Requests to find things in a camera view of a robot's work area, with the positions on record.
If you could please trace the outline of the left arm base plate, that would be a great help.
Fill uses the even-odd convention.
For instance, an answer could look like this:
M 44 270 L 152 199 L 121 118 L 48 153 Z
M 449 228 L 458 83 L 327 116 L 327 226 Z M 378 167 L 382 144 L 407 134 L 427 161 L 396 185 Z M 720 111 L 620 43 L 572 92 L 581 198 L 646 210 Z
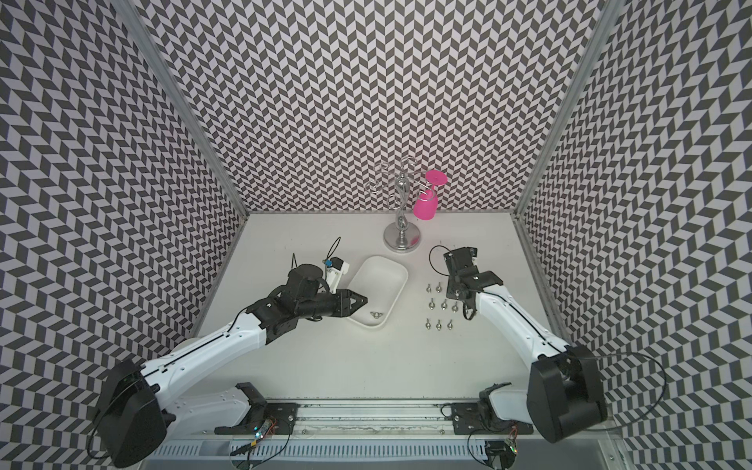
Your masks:
M 263 407 L 253 405 L 239 424 L 234 426 L 219 426 L 215 428 L 216 435 L 251 436 L 260 433 L 262 425 L 269 421 L 273 424 L 276 435 L 291 435 L 294 431 L 298 411 L 298 403 L 268 403 Z

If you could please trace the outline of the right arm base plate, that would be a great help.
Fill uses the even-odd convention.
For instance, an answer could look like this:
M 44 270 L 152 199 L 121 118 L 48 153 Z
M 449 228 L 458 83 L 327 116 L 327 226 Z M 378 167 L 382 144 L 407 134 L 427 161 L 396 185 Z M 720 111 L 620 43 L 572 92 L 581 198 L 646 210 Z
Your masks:
M 517 431 L 520 436 L 533 435 L 534 427 L 528 423 L 510 420 L 501 420 L 493 414 L 493 409 L 475 403 L 446 403 L 441 406 L 443 417 L 450 421 L 454 435 L 469 436 L 472 432 L 484 432 L 487 434 L 509 434 Z

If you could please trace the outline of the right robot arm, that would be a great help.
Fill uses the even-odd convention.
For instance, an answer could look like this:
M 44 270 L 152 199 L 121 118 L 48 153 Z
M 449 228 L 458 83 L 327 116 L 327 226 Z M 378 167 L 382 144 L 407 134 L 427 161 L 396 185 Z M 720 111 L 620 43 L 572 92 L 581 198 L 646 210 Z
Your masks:
M 573 346 L 527 313 L 493 272 L 452 268 L 446 294 L 463 310 L 487 319 L 513 346 L 528 371 L 527 383 L 492 386 L 481 401 L 503 422 L 532 425 L 550 443 L 608 419 L 597 359 Z

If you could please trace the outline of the white storage box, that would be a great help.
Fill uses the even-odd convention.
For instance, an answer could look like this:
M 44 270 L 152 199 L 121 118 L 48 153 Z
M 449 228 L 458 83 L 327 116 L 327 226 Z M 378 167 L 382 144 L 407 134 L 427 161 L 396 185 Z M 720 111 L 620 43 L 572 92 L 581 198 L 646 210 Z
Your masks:
M 349 319 L 358 326 L 376 330 L 389 319 L 401 292 L 409 280 L 407 268 L 388 258 L 373 256 L 368 258 L 348 284 L 348 288 L 365 296 L 368 303 L 353 313 Z M 372 311 L 383 313 L 381 321 L 375 321 Z

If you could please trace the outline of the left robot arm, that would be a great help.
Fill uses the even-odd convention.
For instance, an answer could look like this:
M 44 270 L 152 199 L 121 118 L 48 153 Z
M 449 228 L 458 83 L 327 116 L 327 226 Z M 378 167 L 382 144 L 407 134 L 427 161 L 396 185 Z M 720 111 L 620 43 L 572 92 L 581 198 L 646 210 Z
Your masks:
M 284 287 L 241 309 L 229 325 L 179 352 L 142 365 L 118 363 L 104 376 L 86 451 L 93 459 L 93 440 L 104 448 L 102 460 L 126 468 L 150 456 L 178 427 L 182 414 L 172 408 L 186 391 L 217 368 L 263 348 L 293 331 L 303 318 L 353 315 L 368 297 L 350 289 L 294 297 Z

